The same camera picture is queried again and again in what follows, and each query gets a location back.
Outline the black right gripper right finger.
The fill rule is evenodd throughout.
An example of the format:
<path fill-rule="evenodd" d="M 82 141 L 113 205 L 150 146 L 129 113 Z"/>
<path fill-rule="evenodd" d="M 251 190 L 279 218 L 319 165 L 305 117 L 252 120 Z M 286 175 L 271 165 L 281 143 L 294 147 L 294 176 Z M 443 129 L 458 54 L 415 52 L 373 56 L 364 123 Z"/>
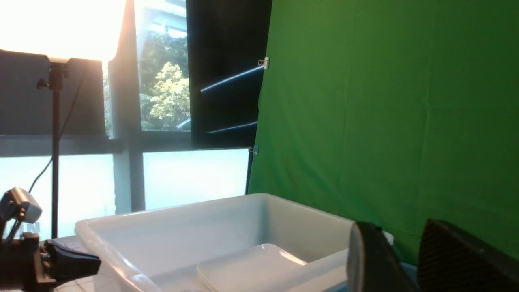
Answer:
<path fill-rule="evenodd" d="M 428 219 L 418 284 L 421 292 L 517 292 L 518 260 L 452 223 Z"/>

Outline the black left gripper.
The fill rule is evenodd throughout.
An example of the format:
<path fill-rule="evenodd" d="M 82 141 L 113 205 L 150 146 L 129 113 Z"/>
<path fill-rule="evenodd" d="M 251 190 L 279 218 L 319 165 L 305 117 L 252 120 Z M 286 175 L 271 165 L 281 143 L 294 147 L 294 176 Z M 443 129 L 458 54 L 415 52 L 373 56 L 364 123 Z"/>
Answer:
<path fill-rule="evenodd" d="M 76 251 L 55 240 L 46 240 L 43 249 L 46 272 L 57 282 L 93 277 L 99 271 L 98 256 Z M 51 282 L 41 267 L 39 235 L 23 233 L 20 240 L 1 240 L 0 288 L 2 291 L 50 292 Z"/>

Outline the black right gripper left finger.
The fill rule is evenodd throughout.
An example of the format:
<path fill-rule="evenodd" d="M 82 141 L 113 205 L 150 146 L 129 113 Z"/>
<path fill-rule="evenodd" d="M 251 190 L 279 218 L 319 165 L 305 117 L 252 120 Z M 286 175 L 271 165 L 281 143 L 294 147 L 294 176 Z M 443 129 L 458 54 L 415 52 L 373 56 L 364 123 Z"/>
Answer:
<path fill-rule="evenodd" d="M 350 292 L 417 292 L 380 227 L 365 221 L 353 224 L 347 259 Z"/>

